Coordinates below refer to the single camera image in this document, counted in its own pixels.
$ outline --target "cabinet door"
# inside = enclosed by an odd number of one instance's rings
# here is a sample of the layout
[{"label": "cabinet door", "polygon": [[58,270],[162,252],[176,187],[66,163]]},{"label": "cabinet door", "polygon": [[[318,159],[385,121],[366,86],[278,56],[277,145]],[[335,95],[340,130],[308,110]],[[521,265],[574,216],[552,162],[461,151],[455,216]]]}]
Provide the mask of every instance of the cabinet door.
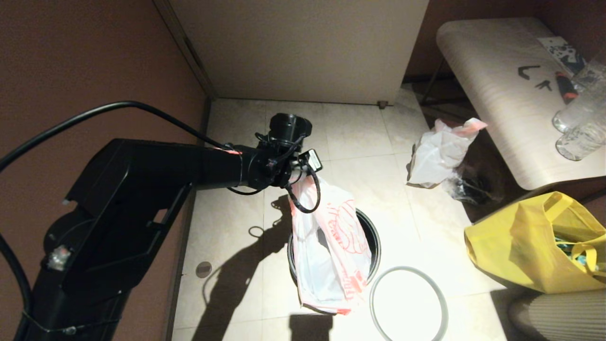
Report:
[{"label": "cabinet door", "polygon": [[428,0],[170,0],[219,97],[393,103]]}]

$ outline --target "water bottle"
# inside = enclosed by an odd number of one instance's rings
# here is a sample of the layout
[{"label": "water bottle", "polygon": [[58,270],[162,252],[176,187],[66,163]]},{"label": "water bottle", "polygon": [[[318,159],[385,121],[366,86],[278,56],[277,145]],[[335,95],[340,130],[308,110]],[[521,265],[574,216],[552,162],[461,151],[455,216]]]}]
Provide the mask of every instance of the water bottle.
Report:
[{"label": "water bottle", "polygon": [[566,133],[597,113],[604,101],[606,101],[606,79],[590,84],[564,110],[558,111],[553,117],[553,126],[558,131]]},{"label": "water bottle", "polygon": [[553,126],[562,133],[592,116],[596,106],[606,100],[606,48],[572,77],[571,82],[579,96],[552,119]]},{"label": "water bottle", "polygon": [[565,158],[579,161],[606,144],[606,105],[583,123],[566,131],[556,142]]}]

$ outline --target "plastic bag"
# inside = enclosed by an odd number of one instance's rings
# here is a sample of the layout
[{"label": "plastic bag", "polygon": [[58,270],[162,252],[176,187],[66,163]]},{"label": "plastic bag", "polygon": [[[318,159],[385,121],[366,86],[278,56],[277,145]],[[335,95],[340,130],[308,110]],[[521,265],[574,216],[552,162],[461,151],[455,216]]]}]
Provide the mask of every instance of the plastic bag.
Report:
[{"label": "plastic bag", "polygon": [[[352,194],[319,181],[321,202],[313,213],[299,211],[289,199],[299,298],[303,305],[347,315],[363,301],[370,248]],[[311,177],[294,184],[293,193],[304,207],[316,204]]]},{"label": "plastic bag", "polygon": [[455,128],[436,120],[434,129],[424,133],[415,144],[408,183],[429,188],[450,177],[453,169],[463,162],[469,145],[486,126],[477,118]]},{"label": "plastic bag", "polygon": [[490,171],[492,173],[489,177],[480,174],[473,166],[462,164],[442,182],[442,189],[452,199],[463,203],[473,205],[500,203],[504,199],[503,184],[498,178],[498,170],[496,170],[496,174],[494,170],[490,169]]}]

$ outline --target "brown wall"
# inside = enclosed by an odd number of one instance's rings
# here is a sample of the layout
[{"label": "brown wall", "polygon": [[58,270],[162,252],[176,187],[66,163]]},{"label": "brown wall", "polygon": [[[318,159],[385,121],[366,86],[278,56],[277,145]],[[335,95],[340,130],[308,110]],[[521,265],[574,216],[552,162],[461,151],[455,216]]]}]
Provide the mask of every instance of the brown wall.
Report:
[{"label": "brown wall", "polygon": [[539,1],[534,16],[587,59],[606,44],[606,1]]},{"label": "brown wall", "polygon": [[539,18],[586,58],[591,58],[598,47],[605,44],[606,1],[430,0],[405,76],[431,75],[435,71],[442,58],[436,45],[436,32],[443,23],[518,16]]},{"label": "brown wall", "polygon": [[431,75],[436,70],[442,59],[436,44],[436,32],[443,23],[532,16],[533,10],[534,0],[430,0],[405,76]]},{"label": "brown wall", "polygon": [[[154,105],[199,127],[204,93],[151,0],[15,1],[0,20],[0,155],[76,113],[116,100]],[[194,142],[164,121],[121,110],[40,145],[0,174],[0,232],[31,283],[47,228],[86,162],[112,138]],[[165,330],[182,223],[176,223],[133,290],[115,340],[159,340]],[[0,340],[21,315],[16,282],[0,257]]]},{"label": "brown wall", "polygon": [[602,225],[606,226],[606,195],[588,202],[585,207]]}]

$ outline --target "black cable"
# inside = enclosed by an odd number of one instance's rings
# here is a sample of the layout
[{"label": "black cable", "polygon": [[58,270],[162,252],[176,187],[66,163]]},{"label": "black cable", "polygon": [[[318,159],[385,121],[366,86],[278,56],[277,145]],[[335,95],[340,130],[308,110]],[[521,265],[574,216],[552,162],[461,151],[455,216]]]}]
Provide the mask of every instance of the black cable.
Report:
[{"label": "black cable", "polygon": [[[0,234],[0,251],[10,266],[10,270],[14,273],[17,284],[19,285],[21,299],[23,299],[23,310],[29,314],[32,311],[32,290],[30,289],[30,282],[27,280],[27,276],[25,275],[17,256],[15,256],[15,253],[6,240],[4,240],[2,234]],[[22,317],[19,326],[17,327],[15,341],[21,341],[25,338],[28,324],[28,320]]]},{"label": "black cable", "polygon": [[303,213],[312,213],[313,211],[317,210],[318,207],[320,206],[320,181],[318,180],[316,171],[313,170],[313,168],[309,165],[307,165],[307,167],[309,169],[309,173],[311,173],[313,182],[316,184],[316,193],[318,194],[318,199],[316,200],[316,206],[314,206],[313,209],[307,209],[307,208],[303,207],[303,205],[301,205],[301,203],[299,202],[297,197],[295,197],[295,194],[293,193],[293,188],[292,188],[292,186],[290,186],[290,184],[286,185],[284,188],[286,188],[286,191],[288,192],[290,199],[293,201],[293,204],[295,204],[295,206],[299,209],[299,211],[301,211]]},{"label": "black cable", "polygon": [[[227,147],[222,145],[221,143],[218,143],[215,140],[212,140],[212,139],[206,137],[205,135],[199,133],[196,129],[188,126],[187,124],[183,123],[182,121],[177,120],[176,118],[170,116],[169,114],[167,114],[157,108],[154,108],[154,107],[149,106],[144,103],[135,102],[135,101],[121,101],[121,102],[109,103],[104,106],[99,106],[99,107],[90,109],[89,111],[80,113],[72,118],[69,118],[69,119],[57,124],[56,126],[50,128],[50,129],[38,134],[37,136],[35,136],[32,139],[30,139],[29,141],[23,143],[22,145],[20,145],[19,147],[17,147],[10,153],[8,153],[5,157],[3,157],[0,160],[0,172],[2,172],[12,162],[17,160],[19,157],[23,156],[28,151],[32,150],[37,145],[41,144],[42,142],[48,140],[49,138],[51,138],[63,131],[75,126],[76,124],[86,121],[89,118],[93,118],[96,115],[99,115],[101,113],[109,112],[109,111],[116,110],[116,109],[126,108],[126,107],[135,107],[135,108],[147,111],[149,113],[152,113],[152,114],[162,118],[163,120],[166,120],[166,121],[174,124],[175,126],[185,130],[186,132],[194,135],[195,137],[199,138],[200,140],[202,140],[208,144],[211,144],[217,148],[227,149]],[[15,339],[14,339],[16,341],[20,341],[25,337],[25,331],[27,330],[28,321],[25,318],[25,316],[27,316],[27,315],[30,316],[32,314],[32,289],[29,285],[27,277],[25,276],[23,267],[19,263],[19,260],[15,256],[15,253],[13,252],[13,250],[10,248],[8,243],[4,240],[2,234],[0,234],[0,252],[6,259],[8,265],[10,266],[11,271],[15,275],[15,278],[19,285],[19,290],[21,291],[21,297],[23,299],[23,310],[25,312],[25,315],[22,317],[21,322],[19,323],[17,332],[15,334]]]},{"label": "black cable", "polygon": [[278,156],[277,158],[275,158],[274,162],[276,164],[278,164],[280,161],[282,161],[285,158],[292,155],[295,152],[295,149],[300,145],[300,143],[303,141],[304,138],[305,138],[305,135],[301,135],[298,139],[295,140],[295,142],[293,142],[293,144],[290,146],[290,148],[288,148],[288,151],[286,153]]},{"label": "black cable", "polygon": [[254,192],[240,192],[239,190],[233,189],[231,187],[228,187],[227,189],[230,190],[230,191],[232,191],[232,192],[234,192],[234,193],[236,193],[236,194],[239,194],[239,195],[255,195],[255,194],[260,193],[261,191],[263,191],[262,189],[258,189],[258,190],[254,191]]},{"label": "black cable", "polygon": [[32,318],[31,316],[29,316],[28,314],[26,314],[25,312],[23,312],[23,315],[30,321],[32,321],[34,323],[34,325],[36,327],[38,327],[38,329],[40,329],[41,331],[45,332],[45,333],[63,333],[66,335],[74,335],[76,334],[79,330],[82,329],[89,329],[89,328],[94,328],[94,327],[99,327],[99,326],[104,326],[104,325],[111,325],[113,323],[118,323],[120,322],[120,319],[115,319],[115,320],[106,320],[106,321],[100,321],[100,322],[93,322],[93,323],[89,323],[87,325],[78,325],[78,326],[69,326],[69,327],[65,327],[65,328],[55,328],[55,329],[48,329],[45,328],[44,326],[42,326],[40,323],[38,323],[38,321],[36,321],[34,318]]},{"label": "black cable", "polygon": [[81,123],[89,118],[93,118],[96,115],[99,115],[100,113],[105,113],[105,112],[109,112],[112,110],[127,108],[127,107],[134,107],[134,108],[138,108],[138,109],[147,111],[149,113],[152,113],[152,114],[162,118],[163,120],[166,120],[166,121],[174,124],[175,126],[178,126],[179,128],[183,129],[184,131],[192,134],[193,136],[199,138],[200,140],[202,140],[208,144],[211,144],[217,148],[226,149],[226,147],[224,145],[222,145],[221,143],[218,143],[217,141],[206,137],[205,135],[199,133],[196,129],[188,126],[187,124],[177,120],[176,118],[170,116],[169,114],[167,114],[157,108],[148,106],[147,104],[144,104],[144,103],[135,102],[135,101],[121,101],[121,102],[114,102],[114,103],[106,104],[104,106],[96,107],[89,111],[80,113],[72,118],[69,118],[69,119],[57,124],[56,126],[50,128],[49,130],[46,130],[45,132],[38,134],[37,136],[35,136],[31,140],[25,142],[24,144],[20,145],[15,150],[8,153],[4,158],[2,158],[2,160],[0,161],[0,172],[2,172],[9,164],[11,164],[13,161],[18,159],[21,155],[27,153],[30,149],[36,147],[37,145],[41,144],[42,142],[48,140],[49,138],[51,138],[55,135],[57,135],[58,133],[66,130],[66,129],[69,129],[69,128],[75,126],[76,124]]}]

